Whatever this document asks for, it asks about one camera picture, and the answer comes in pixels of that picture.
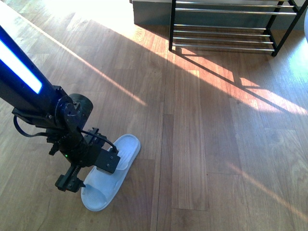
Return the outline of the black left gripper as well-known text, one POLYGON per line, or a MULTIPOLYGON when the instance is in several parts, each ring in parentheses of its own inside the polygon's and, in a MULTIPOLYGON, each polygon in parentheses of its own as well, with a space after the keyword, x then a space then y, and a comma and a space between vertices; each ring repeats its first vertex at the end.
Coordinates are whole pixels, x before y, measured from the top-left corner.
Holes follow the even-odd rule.
POLYGON ((67 130, 46 129, 47 142, 52 144, 49 155, 57 151, 74 166, 70 166, 65 175, 60 175, 55 183, 58 190, 76 193, 86 187, 77 175, 81 167, 100 166, 107 151, 98 144, 89 144, 80 132, 67 130))

